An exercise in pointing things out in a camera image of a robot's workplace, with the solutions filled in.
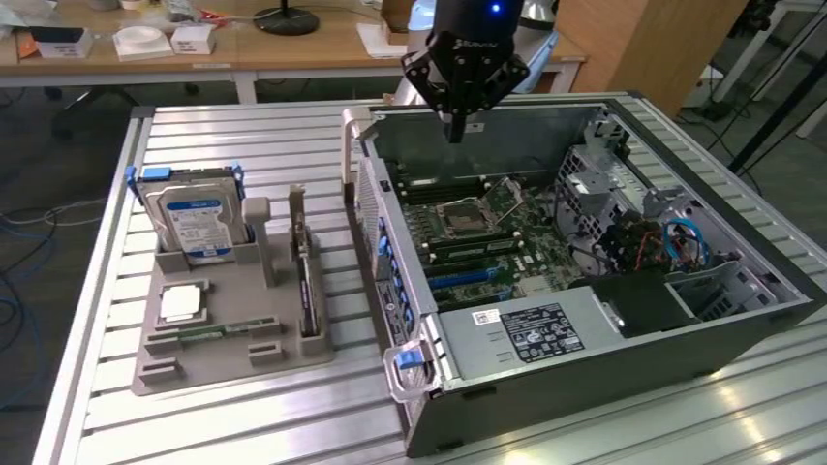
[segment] aluminum table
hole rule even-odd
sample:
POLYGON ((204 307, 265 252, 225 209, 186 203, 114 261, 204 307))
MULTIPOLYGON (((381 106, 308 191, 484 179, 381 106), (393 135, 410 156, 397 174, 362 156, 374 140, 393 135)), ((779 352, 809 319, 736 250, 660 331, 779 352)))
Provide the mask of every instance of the aluminum table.
MULTIPOLYGON (((824 252, 685 133, 664 125, 668 120, 649 103, 631 97, 623 102, 796 265, 827 286, 824 252)), ((708 377, 445 454, 404 457, 340 198, 341 111, 377 103, 136 111, 34 463, 827 463, 824 310, 708 377), (180 169, 232 161, 246 171, 248 195, 270 199, 272 231, 284 230, 289 222, 289 184, 305 184, 309 226, 322 249, 336 358, 310 369, 137 397, 128 385, 156 237, 121 172, 126 165, 180 169)), ((673 177, 647 148, 633 139, 629 146, 648 178, 669 185, 673 177)))

